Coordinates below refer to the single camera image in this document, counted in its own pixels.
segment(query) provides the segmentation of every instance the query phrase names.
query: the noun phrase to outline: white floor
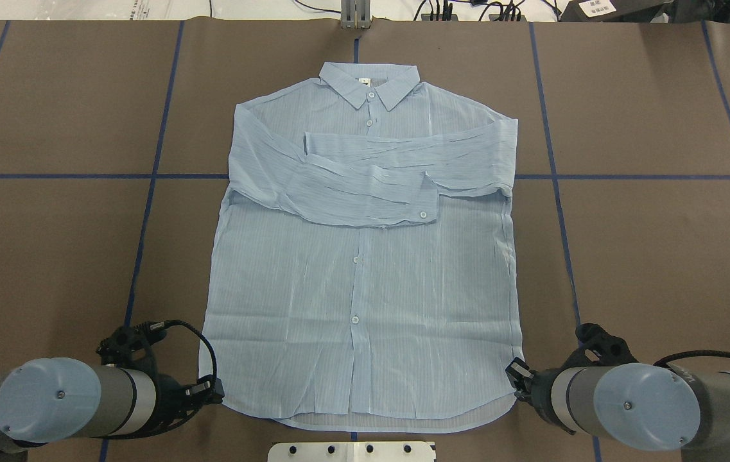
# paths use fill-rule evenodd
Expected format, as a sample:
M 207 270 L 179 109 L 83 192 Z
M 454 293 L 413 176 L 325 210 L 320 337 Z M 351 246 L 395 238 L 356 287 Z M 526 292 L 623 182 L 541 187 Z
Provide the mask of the white floor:
M 211 0 L 213 17 L 222 19 L 301 20 L 317 17 L 339 18 L 337 14 L 314 12 L 292 0 Z M 339 0 L 302 0 L 318 8 L 338 10 Z M 394 21 L 413 18 L 420 0 L 371 0 L 373 17 Z M 563 10 L 568 0 L 556 0 Z M 541 0 L 526 0 L 520 6 L 528 21 L 555 21 L 552 9 Z M 459 21 L 476 21 L 484 6 L 456 3 L 453 14 Z M 429 12 L 424 6 L 423 13 Z M 494 6 L 488 13 L 496 13 Z M 0 0 L 0 19 L 22 20 L 179 20 L 209 15 L 209 0 Z

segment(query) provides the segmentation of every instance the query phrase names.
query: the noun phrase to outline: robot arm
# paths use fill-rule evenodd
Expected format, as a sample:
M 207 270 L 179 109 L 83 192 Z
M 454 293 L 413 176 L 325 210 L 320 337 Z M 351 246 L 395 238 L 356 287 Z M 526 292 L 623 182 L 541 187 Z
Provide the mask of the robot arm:
M 213 374 L 180 385 L 157 370 L 151 345 L 182 325 L 208 348 Z M 224 396 L 213 349 L 183 321 L 120 327 L 97 349 L 101 366 L 68 357 L 34 359 L 0 374 L 0 454 L 20 454 L 65 438 L 144 438 L 187 422 Z M 135 355 L 144 354 L 139 359 Z
M 684 462 L 730 462 L 730 372 L 641 364 L 623 339 L 595 324 L 581 325 L 576 335 L 581 346 L 561 368 L 536 372 L 520 359 L 508 366 L 519 400 L 571 434 L 681 450 Z

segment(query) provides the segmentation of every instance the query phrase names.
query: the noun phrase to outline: metal bracket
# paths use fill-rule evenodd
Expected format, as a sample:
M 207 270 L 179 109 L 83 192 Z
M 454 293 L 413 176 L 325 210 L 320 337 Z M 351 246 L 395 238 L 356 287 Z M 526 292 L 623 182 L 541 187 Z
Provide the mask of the metal bracket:
M 278 443 L 268 462 L 435 462 L 436 445 L 429 441 L 353 441 Z
M 342 29 L 370 29 L 370 0 L 342 0 Z

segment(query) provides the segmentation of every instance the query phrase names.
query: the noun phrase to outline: cable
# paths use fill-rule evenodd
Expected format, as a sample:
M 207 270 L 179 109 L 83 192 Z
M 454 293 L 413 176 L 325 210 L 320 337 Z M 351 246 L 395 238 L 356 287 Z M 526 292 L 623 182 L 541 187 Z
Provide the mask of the cable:
M 679 359 L 685 359 L 685 357 L 702 357 L 702 356 L 728 357 L 728 359 L 730 359 L 730 352 L 729 351 L 718 351 L 715 349 L 695 349 L 693 351 L 684 351 L 682 353 L 670 354 L 670 356 L 662 357 L 662 359 L 659 359 L 658 361 L 653 363 L 653 366 L 658 366 L 659 368 L 667 368 L 667 363 L 670 363 L 672 361 L 676 361 Z
M 556 21 L 559 21 L 559 17 L 561 17 L 562 11 L 559 9 L 559 4 L 556 3 L 556 0 L 553 0 L 552 4 L 548 0 L 541 0 L 541 2 L 546 4 L 550 7 L 550 9 L 553 10 L 553 14 L 556 15 Z
M 421 0 L 421 3 L 419 3 L 419 7 L 417 8 L 417 14 L 413 15 L 413 20 L 417 20 L 419 17 L 419 12 L 421 11 L 421 8 L 424 6 L 425 3 L 430 4 L 430 20 L 433 20 L 433 2 L 432 0 Z
M 216 388 L 216 379 L 217 379 L 218 375 L 217 375 L 217 370 L 216 370 L 216 368 L 217 368 L 216 354 L 213 352 L 213 346 L 210 345 L 210 342 L 208 342 L 208 339 L 206 339 L 205 336 L 203 336 L 202 332 L 200 332 L 197 328 L 193 327 L 188 322 L 182 321 L 181 319 L 171 319 L 169 321 L 153 323 L 150 325 L 150 327 L 155 327 L 156 325 L 158 325 L 159 327 L 157 327 L 156 329 L 153 329 L 153 330 L 165 330 L 169 327 L 174 327 L 174 325 L 181 325 L 182 327 L 185 327 L 186 329 L 188 329 L 192 333 L 194 333 L 195 336 L 200 338 L 200 341 L 205 345 L 206 348 L 208 348 L 208 353 L 210 354 L 210 357 L 211 357 L 211 369 L 212 369 L 211 375 L 213 375 L 213 380 L 211 381 L 210 386 L 207 389 L 207 393 L 209 395 L 212 394 L 214 389 Z M 174 424 L 171 423 L 168 426 L 159 427 L 156 430 L 152 430 L 151 432 L 135 433 L 135 434 L 130 434 L 130 435 L 100 436 L 100 438 L 106 439 L 106 440 L 132 440 L 132 439 L 136 439 L 136 438 L 148 438 L 149 436 L 156 436 L 156 435 L 161 435 L 162 433 L 165 433 L 165 432 L 170 432 L 170 430 L 174 430 L 175 428 L 182 427 L 182 425 L 185 424 L 186 422 L 188 422 L 189 420 L 191 420 L 197 414 L 197 412 L 200 412 L 200 409 L 202 409 L 204 407 L 205 402 L 208 400 L 209 395 L 208 395 L 208 397 L 205 397 L 202 400 L 202 404 L 200 407 L 197 407 L 196 409 L 192 409 L 190 411 L 190 413 L 188 413 L 188 415 L 186 415 L 185 417 L 182 418 L 182 420 L 180 420 L 179 422 L 176 422 Z
M 485 13 L 487 12 L 488 8 L 494 5 L 499 6 L 499 15 L 502 15 L 502 13 L 505 11 L 505 5 L 502 5 L 501 2 L 490 2 L 485 6 L 485 9 L 482 10 L 482 14 L 479 15 L 479 21 L 481 21 L 482 18 L 485 17 Z
M 521 15 L 521 9 L 519 9 L 519 6 L 521 3 L 524 3 L 524 1 L 525 0 L 521 0 L 519 3 L 514 3 L 510 0 L 507 5 L 503 5 L 501 2 L 490 2 L 485 5 L 485 9 L 482 10 L 482 14 L 479 15 L 479 21 L 485 17 L 485 13 L 491 6 L 499 6 L 499 17 L 494 19 L 494 21 L 505 21 L 508 17 L 514 21 L 517 14 Z
M 301 3 L 300 0 L 294 0 L 294 2 L 299 3 L 301 6 L 305 6 L 305 8 L 310 8 L 318 12 L 339 13 L 340 15 L 342 14 L 342 12 L 339 10 L 329 10 L 327 8 L 316 8 L 316 6 L 306 5 L 305 3 Z

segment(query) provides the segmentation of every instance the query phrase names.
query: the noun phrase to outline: white metal plate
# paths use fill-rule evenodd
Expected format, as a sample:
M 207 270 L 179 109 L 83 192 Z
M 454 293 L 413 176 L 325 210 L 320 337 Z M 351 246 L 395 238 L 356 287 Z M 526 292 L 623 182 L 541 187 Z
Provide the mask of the white metal plate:
M 278 443 L 268 462 L 435 462 L 435 448 L 425 441 Z

